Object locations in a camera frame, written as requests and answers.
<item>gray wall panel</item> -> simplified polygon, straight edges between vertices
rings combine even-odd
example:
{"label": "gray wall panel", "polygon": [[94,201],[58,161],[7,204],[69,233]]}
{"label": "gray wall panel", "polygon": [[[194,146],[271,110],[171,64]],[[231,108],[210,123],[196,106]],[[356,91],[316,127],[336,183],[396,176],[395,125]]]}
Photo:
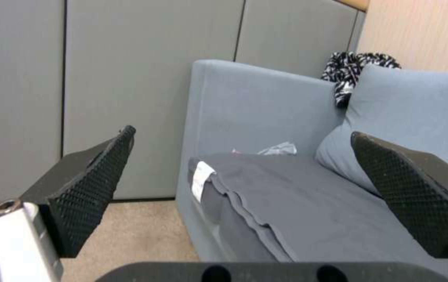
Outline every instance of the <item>gray wall panel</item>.
{"label": "gray wall panel", "polygon": [[232,60],[242,0],[69,0],[64,151],[136,127],[114,195],[175,195],[191,64]]}
{"label": "gray wall panel", "polygon": [[0,0],[0,201],[60,156],[62,0]]}
{"label": "gray wall panel", "polygon": [[363,24],[365,23],[366,13],[363,11],[358,11],[356,15],[356,21],[354,23],[353,34],[351,35],[351,40],[349,41],[348,51],[356,52],[358,48],[358,41],[360,40],[361,30],[363,29]]}
{"label": "gray wall panel", "polygon": [[236,61],[320,77],[346,51],[355,16],[333,0],[247,0]]}

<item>folded cloth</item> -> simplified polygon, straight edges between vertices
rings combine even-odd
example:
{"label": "folded cloth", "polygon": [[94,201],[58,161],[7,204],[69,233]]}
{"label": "folded cloth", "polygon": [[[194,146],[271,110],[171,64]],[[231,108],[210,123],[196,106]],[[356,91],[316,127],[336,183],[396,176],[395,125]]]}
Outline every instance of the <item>folded cloth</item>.
{"label": "folded cloth", "polygon": [[346,108],[363,67],[367,64],[401,69],[392,56],[381,53],[335,52],[330,56],[321,79],[335,82],[335,106]]}

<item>sofa armrest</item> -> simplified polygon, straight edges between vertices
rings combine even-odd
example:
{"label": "sofa armrest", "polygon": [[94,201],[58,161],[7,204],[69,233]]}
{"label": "sofa armrest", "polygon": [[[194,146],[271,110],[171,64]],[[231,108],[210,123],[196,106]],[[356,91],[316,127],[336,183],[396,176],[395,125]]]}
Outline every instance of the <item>sofa armrest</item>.
{"label": "sofa armrest", "polygon": [[322,139],[342,122],[333,84],[281,71],[219,61],[196,61],[177,186],[179,211],[200,256],[193,223],[187,168],[190,157],[231,152],[256,153],[284,141],[299,154],[314,155]]}

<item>white label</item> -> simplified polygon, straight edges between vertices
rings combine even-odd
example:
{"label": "white label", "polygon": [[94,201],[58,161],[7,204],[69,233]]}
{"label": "white label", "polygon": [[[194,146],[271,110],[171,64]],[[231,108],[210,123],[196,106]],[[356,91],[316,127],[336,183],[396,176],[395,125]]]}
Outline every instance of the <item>white label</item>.
{"label": "white label", "polygon": [[215,170],[205,162],[199,162],[196,166],[191,190],[199,203],[201,203],[201,195],[203,194],[203,186],[205,181],[212,173],[215,173]]}

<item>carpet floor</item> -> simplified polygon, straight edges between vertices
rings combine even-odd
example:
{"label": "carpet floor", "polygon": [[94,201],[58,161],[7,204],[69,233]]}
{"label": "carpet floor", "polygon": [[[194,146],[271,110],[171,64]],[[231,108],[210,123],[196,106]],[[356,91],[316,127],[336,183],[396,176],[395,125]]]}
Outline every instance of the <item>carpet floor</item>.
{"label": "carpet floor", "polygon": [[198,260],[175,201],[112,203],[77,258],[62,259],[62,281],[93,281],[132,262]]}

